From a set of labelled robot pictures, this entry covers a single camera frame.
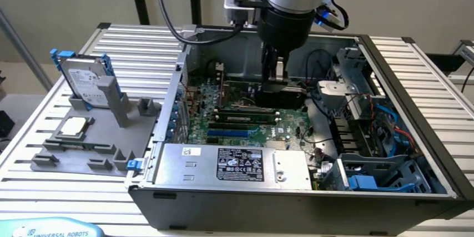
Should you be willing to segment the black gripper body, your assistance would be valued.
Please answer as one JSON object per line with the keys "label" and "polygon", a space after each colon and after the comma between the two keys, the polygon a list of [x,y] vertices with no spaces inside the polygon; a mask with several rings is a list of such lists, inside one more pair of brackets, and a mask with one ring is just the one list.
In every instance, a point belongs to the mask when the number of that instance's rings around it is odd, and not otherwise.
{"label": "black gripper body", "polygon": [[276,8],[260,9],[258,33],[271,52],[290,53],[304,45],[314,18],[314,10],[295,14]]}

